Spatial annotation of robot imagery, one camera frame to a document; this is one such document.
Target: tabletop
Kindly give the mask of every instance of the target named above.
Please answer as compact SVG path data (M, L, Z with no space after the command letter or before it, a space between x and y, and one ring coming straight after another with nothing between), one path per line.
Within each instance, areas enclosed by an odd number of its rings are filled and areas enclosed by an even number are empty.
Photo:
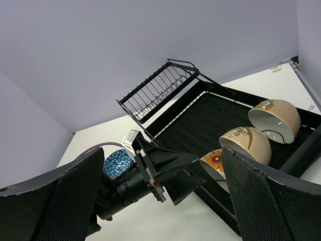
M265 98L285 99L296 107L321 114L289 64L282 64L225 83L223 86ZM147 127L173 103L174 100L170 101L144 126ZM132 129L142 131L129 116L123 116L78 131L58 166L73 161L82 151L95 144L120 143ZM103 149L107 157L119 147L104 146ZM321 184L320 173L321 160L318 160L305 172L302 179ZM98 220L102 227L101 231L94 233L86 240L241 240L195 193L189 195L178 206L173 205L167 194L165 196L167 201L160 203L152 194L149 194L115 214L113 221Z

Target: dish rack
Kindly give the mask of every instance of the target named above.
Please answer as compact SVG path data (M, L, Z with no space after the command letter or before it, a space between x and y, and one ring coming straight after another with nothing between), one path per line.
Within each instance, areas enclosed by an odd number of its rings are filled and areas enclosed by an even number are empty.
M154 144L202 157L221 148L219 137L225 132L239 126L252 126L248 111L264 100L221 86L191 62L168 59L117 102ZM292 144L270 141L269 166L299 177L321 155L321 127L318 128L321 116L297 110L301 117L300 131ZM155 120L144 127L152 117ZM195 193L240 235L230 195L218 183L221 176L211 178L199 163L190 165L185 172L205 178L206 183Z

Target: white wall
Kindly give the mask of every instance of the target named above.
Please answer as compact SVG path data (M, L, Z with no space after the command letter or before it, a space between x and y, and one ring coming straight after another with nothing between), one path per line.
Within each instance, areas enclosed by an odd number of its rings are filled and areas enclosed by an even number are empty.
M301 71L321 98L321 1L297 0Z
M56 168L71 138L0 73L0 188Z
M295 0L2 1L0 33L0 70L71 132L166 58L226 82L298 54Z

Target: blue patterned bowl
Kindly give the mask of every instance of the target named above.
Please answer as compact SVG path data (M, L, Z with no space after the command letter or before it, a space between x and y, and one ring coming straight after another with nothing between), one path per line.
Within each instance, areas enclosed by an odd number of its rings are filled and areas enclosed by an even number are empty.
M123 174L133 163L125 149L110 154L104 162L104 172L114 179Z

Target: ceramic bowl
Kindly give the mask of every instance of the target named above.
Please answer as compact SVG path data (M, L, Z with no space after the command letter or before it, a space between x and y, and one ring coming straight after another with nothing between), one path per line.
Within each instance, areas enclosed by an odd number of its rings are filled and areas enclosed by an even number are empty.
M222 149L217 149L200 158L202 167L213 179L217 179L217 173L225 179L221 155Z
M268 138L253 127L238 127L226 132L219 138L222 147L228 146L235 151L268 165L271 159L271 146Z
M263 101L248 116L255 128L278 143L292 143L300 129L301 119L295 106L285 100Z
M110 154L104 162L104 172L114 179L123 174L133 163L125 149Z

